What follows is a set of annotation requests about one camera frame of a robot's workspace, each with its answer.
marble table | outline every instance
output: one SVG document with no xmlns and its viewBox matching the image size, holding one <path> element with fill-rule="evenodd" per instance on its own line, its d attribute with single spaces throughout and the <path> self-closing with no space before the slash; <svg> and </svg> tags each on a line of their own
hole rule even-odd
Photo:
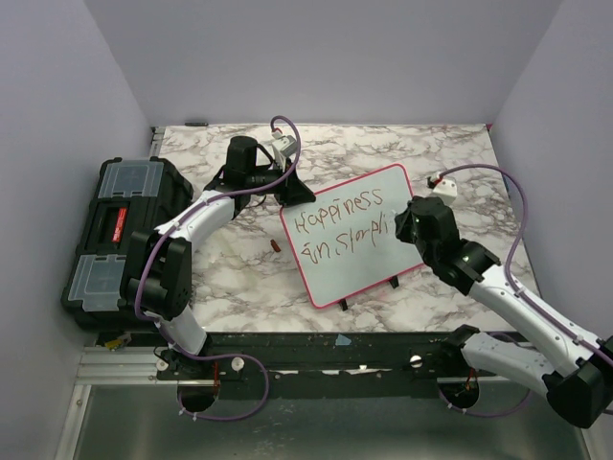
<svg viewBox="0 0 613 460">
<path fill-rule="evenodd" d="M 414 193 L 428 193 L 425 178 L 465 163 L 496 164 L 486 127 L 474 126 L 299 126 L 303 155 L 298 175 L 321 190 L 356 175 L 401 163 Z M 168 127 L 160 156 L 169 159 L 199 191 L 225 162 L 230 138 L 247 135 L 269 146 L 268 126 Z M 499 174 L 470 170 L 454 175 L 460 195 L 453 205 L 461 235 L 482 243 L 502 260 L 517 223 Z M 281 252 L 273 250 L 275 240 Z M 535 289 L 525 250 L 517 251 L 513 273 Z M 270 196 L 216 231 L 193 258 L 192 306 L 210 332 L 446 332 L 462 324 L 484 331 L 511 327 L 494 312 L 436 278 L 428 267 L 399 277 L 337 306 L 317 310 L 292 256 Z"/>
</svg>

black toolbox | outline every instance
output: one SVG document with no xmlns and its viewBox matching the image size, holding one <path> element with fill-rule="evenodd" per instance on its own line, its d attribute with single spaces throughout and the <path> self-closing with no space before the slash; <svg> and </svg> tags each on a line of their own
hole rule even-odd
<svg viewBox="0 0 613 460">
<path fill-rule="evenodd" d="M 129 237 L 178 216 L 192 203 L 193 187 L 163 158 L 114 158 L 102 164 L 61 304 L 85 330 L 151 329 L 121 299 Z"/>
</svg>

toolbox lid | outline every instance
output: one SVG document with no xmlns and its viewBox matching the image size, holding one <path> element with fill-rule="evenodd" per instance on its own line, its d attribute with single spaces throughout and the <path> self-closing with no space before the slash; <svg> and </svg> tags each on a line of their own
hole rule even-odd
<svg viewBox="0 0 613 460">
<path fill-rule="evenodd" d="M 68 300 L 81 300 L 84 311 L 118 311 L 124 265 L 119 254 L 80 256 Z"/>
<path fill-rule="evenodd" d="M 123 160 L 106 167 L 98 198 L 157 196 L 164 164 L 157 161 Z"/>
</svg>

white wall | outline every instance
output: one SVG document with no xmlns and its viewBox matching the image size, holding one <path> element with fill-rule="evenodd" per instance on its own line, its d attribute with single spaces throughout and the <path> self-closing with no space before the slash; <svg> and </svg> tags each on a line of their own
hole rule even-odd
<svg viewBox="0 0 613 460">
<path fill-rule="evenodd" d="M 611 0 L 566 0 L 491 132 L 528 194 L 526 244 L 543 296 L 604 338 L 613 334 L 611 24 Z M 613 432 L 613 417 L 602 418 Z"/>
<path fill-rule="evenodd" d="M 0 15 L 0 457 L 52 458 L 85 336 L 59 304 L 103 160 L 150 131 L 82 0 Z"/>
<path fill-rule="evenodd" d="M 86 0 L 154 125 L 489 123 L 561 0 Z"/>
</svg>

white board with red border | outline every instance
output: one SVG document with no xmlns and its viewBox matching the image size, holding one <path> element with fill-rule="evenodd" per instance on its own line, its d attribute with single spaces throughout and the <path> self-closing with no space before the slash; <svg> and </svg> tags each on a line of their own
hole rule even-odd
<svg viewBox="0 0 613 460">
<path fill-rule="evenodd" d="M 311 303 L 327 307 L 422 264 L 413 244 L 396 239 L 395 214 L 413 196 L 400 164 L 316 193 L 281 210 L 281 221 Z"/>
</svg>

